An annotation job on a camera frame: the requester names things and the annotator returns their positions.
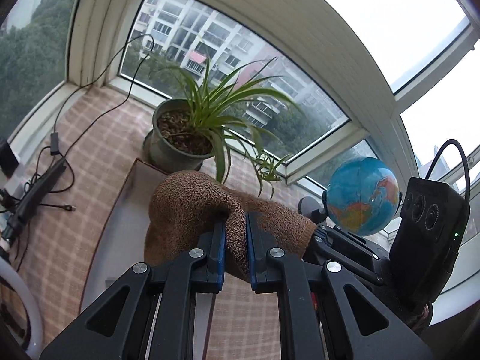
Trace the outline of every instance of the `checkered fabric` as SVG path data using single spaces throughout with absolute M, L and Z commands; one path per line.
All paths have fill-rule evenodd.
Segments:
M 124 95 L 108 88 L 92 88 L 82 96 L 59 120 L 62 151 L 95 117 L 123 100 Z M 38 301 L 45 344 L 79 313 L 102 229 L 135 158 L 142 157 L 142 142 L 151 129 L 151 115 L 152 110 L 128 100 L 95 123 L 68 155 L 76 176 L 74 187 L 45 200 L 45 203 L 72 204 L 77 210 L 66 212 L 42 207 L 31 222 L 28 251 L 20 274 Z M 48 144 L 46 138 L 42 146 Z M 40 159 L 40 173 L 51 161 L 46 152 Z M 34 168 L 35 164 L 30 165 L 30 174 Z M 204 162 L 202 172 L 215 177 L 213 159 Z M 58 187 L 64 188 L 70 182 L 67 169 Z M 232 153 L 232 169 L 226 185 L 258 194 L 258 180 L 251 164 L 239 154 Z M 270 186 L 265 185 L 262 197 L 268 199 L 270 192 Z M 296 210 L 304 195 L 297 186 L 276 183 L 273 200 Z M 26 244 L 26 233 L 21 237 L 22 245 Z M 1 296 L 11 298 L 5 288 Z M 276 295 L 255 295 L 248 283 L 226 275 L 224 290 L 215 303 L 207 358 L 280 358 Z

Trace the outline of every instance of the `black camera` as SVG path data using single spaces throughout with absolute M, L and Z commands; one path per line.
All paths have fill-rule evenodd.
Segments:
M 469 216 L 469 202 L 448 184 L 410 179 L 390 272 L 398 297 L 412 311 L 435 301 L 447 283 Z

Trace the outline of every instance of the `globe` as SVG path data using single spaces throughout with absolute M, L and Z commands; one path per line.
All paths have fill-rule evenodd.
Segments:
M 398 198 L 395 175 L 372 157 L 343 163 L 333 173 L 326 191 L 330 219 L 361 237 L 377 233 L 392 220 Z

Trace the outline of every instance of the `sky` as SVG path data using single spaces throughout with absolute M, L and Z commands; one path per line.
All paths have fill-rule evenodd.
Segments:
M 456 0 L 326 0 L 354 30 L 389 84 L 419 64 L 462 21 Z M 402 114 L 422 164 L 455 138 L 468 155 L 480 144 L 480 51 L 470 51 L 434 88 Z M 460 162 L 444 151 L 450 168 Z M 480 168 L 475 169 L 474 179 Z

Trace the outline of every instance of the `soil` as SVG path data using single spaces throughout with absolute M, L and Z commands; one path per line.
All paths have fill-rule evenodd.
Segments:
M 160 115 L 157 125 L 169 144 L 182 152 L 193 155 L 207 155 L 212 144 L 207 137 L 188 131 L 189 114 L 184 111 L 169 111 Z

